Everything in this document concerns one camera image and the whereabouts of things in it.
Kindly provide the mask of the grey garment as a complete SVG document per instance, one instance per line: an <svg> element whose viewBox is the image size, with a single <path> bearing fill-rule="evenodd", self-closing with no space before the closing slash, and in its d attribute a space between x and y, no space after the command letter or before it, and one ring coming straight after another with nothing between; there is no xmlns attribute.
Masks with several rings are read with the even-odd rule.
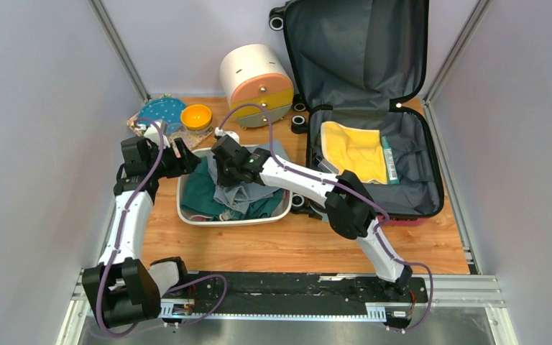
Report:
<svg viewBox="0 0 552 345"><path fill-rule="evenodd" d="M240 213L246 219L270 217L285 194L281 188L256 183L239 183L231 187L217 185L217 164L212 153L208 156L208 174L215 183L215 202Z"/></svg>

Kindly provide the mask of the dark green garment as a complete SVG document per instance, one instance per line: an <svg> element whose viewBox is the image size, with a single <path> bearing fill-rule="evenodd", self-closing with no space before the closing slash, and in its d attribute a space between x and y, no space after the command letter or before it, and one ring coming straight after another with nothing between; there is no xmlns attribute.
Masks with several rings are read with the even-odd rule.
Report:
<svg viewBox="0 0 552 345"><path fill-rule="evenodd" d="M183 187L180 207L204 221L247 221L240 213L218 204L213 199L215 183L208 174L208 158L203 157Z"/></svg>

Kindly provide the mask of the white plastic basin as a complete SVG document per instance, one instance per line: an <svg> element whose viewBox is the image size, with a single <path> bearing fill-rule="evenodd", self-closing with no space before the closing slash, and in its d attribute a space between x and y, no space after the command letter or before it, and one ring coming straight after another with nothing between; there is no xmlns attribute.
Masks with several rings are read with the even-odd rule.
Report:
<svg viewBox="0 0 552 345"><path fill-rule="evenodd" d="M250 203L246 213L229 208L214 198L218 189L208 169L209 148L193 151L201 158L194 172L178 179L176 209L182 221L194 226L247 226L278 221L291 208L292 195L279 189L268 198Z"/></svg>

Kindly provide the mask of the round pastel drawer cabinet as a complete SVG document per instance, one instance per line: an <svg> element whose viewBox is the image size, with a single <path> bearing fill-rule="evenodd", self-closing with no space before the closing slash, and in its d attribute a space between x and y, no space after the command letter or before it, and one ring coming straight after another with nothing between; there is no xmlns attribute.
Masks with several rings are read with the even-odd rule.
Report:
<svg viewBox="0 0 552 345"><path fill-rule="evenodd" d="M245 103L258 104L276 122L292 106L293 82L266 45L251 44L232 50L221 61L219 76L230 109Z"/></svg>

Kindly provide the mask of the yellow towel white trim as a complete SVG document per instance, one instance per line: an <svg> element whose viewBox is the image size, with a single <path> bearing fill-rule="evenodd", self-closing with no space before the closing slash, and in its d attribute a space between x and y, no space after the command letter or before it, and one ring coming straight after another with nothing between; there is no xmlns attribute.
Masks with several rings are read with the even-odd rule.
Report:
<svg viewBox="0 0 552 345"><path fill-rule="evenodd" d="M321 124L321 151L340 173L351 171L363 183L388 183L378 129L356 129L325 121Z"/></svg>

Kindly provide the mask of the pink and teal kids suitcase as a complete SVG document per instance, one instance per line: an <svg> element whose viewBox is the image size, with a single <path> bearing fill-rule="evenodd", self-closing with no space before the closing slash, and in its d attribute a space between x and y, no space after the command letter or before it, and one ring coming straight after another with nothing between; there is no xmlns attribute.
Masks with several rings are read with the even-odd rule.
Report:
<svg viewBox="0 0 552 345"><path fill-rule="evenodd" d="M425 118L407 107L425 82L428 1L286 1L268 24L282 32L295 79L295 104L308 110L305 164L326 155L321 125L377 130L392 151L396 184L367 184L392 224L441 212L444 187Z"/></svg>

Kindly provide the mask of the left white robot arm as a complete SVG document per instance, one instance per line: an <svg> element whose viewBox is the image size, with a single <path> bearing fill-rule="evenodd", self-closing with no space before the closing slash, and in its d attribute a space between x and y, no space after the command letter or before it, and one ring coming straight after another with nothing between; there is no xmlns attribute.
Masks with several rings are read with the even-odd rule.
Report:
<svg viewBox="0 0 552 345"><path fill-rule="evenodd" d="M124 158L114 186L114 219L95 267L82 274L82 286L99 327L111 336L114 328L155 319L161 298L188 294L191 280L180 257L142 264L142 246L155 205L159 180L192 173L200 163L182 139L160 144L131 137L121 142Z"/></svg>

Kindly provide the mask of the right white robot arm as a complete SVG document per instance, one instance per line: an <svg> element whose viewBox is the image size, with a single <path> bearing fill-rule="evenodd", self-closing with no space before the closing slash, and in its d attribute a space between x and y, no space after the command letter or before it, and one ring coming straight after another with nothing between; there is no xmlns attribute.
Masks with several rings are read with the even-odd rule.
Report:
<svg viewBox="0 0 552 345"><path fill-rule="evenodd" d="M382 225L390 217L353 172L346 170L337 175L310 170L285 160L271 147L249 149L227 134L217 140L211 152L219 185L263 185L317 203L326 211L333 231L359 245L388 300L398 301L409 293L413 263L406 262L388 242Z"/></svg>

